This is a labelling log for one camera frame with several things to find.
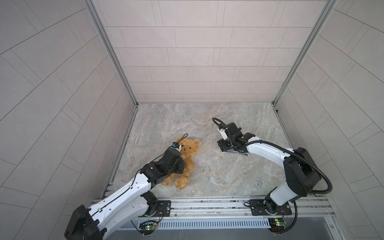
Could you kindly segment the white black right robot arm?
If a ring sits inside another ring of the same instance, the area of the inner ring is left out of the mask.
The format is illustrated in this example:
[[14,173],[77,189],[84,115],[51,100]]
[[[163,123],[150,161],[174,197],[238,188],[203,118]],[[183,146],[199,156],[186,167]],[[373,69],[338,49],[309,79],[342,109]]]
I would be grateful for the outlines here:
[[259,155],[284,169],[286,180],[268,193],[263,202],[265,212],[269,215],[279,214],[281,207],[289,201],[306,197],[321,180],[322,177],[307,150],[285,149],[263,141],[254,134],[243,134],[241,128],[234,123],[225,124],[217,118],[212,120],[222,136],[218,141],[222,152]]

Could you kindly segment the brown plush teddy bear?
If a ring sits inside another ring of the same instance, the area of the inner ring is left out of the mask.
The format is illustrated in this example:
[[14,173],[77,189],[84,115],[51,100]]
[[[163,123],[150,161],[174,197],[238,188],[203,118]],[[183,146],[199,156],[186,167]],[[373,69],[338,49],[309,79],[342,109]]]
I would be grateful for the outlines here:
[[185,189],[190,183],[190,175],[195,169],[195,164],[192,158],[197,154],[198,150],[201,146],[201,141],[199,140],[191,140],[191,139],[183,139],[182,136],[177,138],[177,142],[180,142],[182,145],[181,149],[181,157],[184,160],[185,168],[182,174],[171,174],[167,177],[162,185],[168,186],[175,181],[175,187],[177,189]]

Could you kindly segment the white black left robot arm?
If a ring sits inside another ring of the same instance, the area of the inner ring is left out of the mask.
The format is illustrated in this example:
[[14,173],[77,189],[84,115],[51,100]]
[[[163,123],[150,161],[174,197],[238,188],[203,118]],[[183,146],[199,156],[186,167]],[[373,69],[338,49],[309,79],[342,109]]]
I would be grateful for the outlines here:
[[141,168],[135,177],[109,197],[86,208],[76,208],[64,232],[67,240],[105,240],[132,219],[152,215],[158,199],[151,189],[171,174],[182,174],[182,146],[173,144],[161,156]]

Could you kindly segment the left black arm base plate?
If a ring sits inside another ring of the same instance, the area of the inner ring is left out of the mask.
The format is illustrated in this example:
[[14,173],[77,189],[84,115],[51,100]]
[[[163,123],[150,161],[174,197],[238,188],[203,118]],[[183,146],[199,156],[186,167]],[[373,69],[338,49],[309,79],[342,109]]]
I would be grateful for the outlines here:
[[169,217],[170,216],[170,211],[171,211],[171,204],[172,202],[167,200],[167,201],[158,201],[157,203],[157,209],[160,209],[159,213],[157,210],[151,215],[151,217]]

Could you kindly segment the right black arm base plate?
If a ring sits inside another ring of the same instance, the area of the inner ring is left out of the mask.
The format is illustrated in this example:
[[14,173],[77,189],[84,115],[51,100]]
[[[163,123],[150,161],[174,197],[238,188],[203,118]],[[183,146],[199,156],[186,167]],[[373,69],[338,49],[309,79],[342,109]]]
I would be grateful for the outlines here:
[[282,215],[292,215],[292,208],[290,207],[290,202],[286,202],[282,206],[277,206],[275,210],[270,212],[265,205],[265,200],[249,200],[244,202],[246,208],[251,209],[253,216],[282,216]]

